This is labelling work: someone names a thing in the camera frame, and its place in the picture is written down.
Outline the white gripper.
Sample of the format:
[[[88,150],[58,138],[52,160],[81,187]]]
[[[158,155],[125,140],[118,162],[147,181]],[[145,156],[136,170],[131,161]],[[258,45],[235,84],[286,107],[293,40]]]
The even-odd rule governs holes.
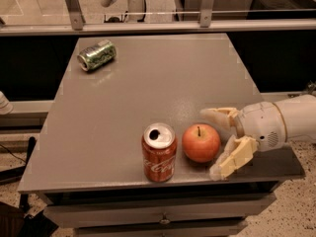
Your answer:
[[[285,124],[274,103],[260,102],[240,112],[236,108],[202,109],[199,114],[225,130],[229,130],[236,122],[236,131],[241,137],[232,135],[223,152],[209,168],[209,176],[213,181],[225,180],[251,161],[257,150],[270,151],[282,148],[285,144]]]

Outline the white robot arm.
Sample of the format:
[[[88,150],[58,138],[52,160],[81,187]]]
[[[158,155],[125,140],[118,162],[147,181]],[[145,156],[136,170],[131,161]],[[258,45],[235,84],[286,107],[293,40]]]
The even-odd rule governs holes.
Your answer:
[[[316,97],[300,95],[277,102],[236,108],[203,109],[200,115],[221,128],[235,128],[224,151],[209,169],[222,181],[250,162],[254,154],[282,148],[290,140],[316,141]]]

